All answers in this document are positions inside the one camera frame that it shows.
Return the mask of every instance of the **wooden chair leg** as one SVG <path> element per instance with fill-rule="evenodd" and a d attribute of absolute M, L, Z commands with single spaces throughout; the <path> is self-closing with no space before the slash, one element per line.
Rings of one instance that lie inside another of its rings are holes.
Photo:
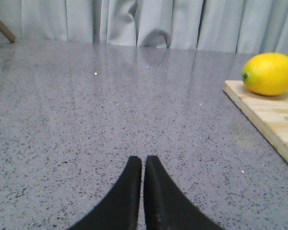
<path fill-rule="evenodd" d="M 12 32 L 3 24 L 0 20 L 0 32 L 11 42 L 14 43 L 16 37 L 12 34 Z"/>

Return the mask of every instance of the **wooden cutting board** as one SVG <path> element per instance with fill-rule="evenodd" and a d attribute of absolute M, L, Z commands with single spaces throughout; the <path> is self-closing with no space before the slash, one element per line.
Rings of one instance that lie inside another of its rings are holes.
<path fill-rule="evenodd" d="M 288 92 L 261 96 L 241 80 L 226 80 L 223 90 L 288 163 Z"/>

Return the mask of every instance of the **yellow lemon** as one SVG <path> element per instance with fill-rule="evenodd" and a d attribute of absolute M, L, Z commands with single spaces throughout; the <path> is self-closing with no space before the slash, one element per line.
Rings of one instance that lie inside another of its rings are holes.
<path fill-rule="evenodd" d="M 242 80 L 251 91 L 279 95 L 288 91 L 288 56 L 263 53 L 252 57 L 242 70 Z"/>

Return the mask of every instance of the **gray floor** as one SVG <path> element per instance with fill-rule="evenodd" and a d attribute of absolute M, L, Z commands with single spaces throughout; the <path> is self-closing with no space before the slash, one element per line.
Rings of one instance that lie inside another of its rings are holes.
<path fill-rule="evenodd" d="M 222 91 L 250 57 L 0 40 L 0 230 L 71 226 L 130 155 L 227 230 L 288 229 L 288 165 Z"/>

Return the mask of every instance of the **curtain fold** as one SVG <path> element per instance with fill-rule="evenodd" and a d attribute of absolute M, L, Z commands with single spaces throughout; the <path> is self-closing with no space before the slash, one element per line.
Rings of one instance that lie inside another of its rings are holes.
<path fill-rule="evenodd" d="M 173 0 L 143 0 L 140 5 L 138 46 L 168 47 Z"/>
<path fill-rule="evenodd" d="M 0 0 L 17 37 L 288 54 L 288 0 Z"/>
<path fill-rule="evenodd" d="M 93 2 L 66 0 L 68 41 L 93 42 Z"/>
<path fill-rule="evenodd" d="M 197 48 L 235 52 L 242 10 L 241 0 L 207 0 Z"/>
<path fill-rule="evenodd" d="M 174 0 L 170 48 L 196 48 L 203 2 Z"/>

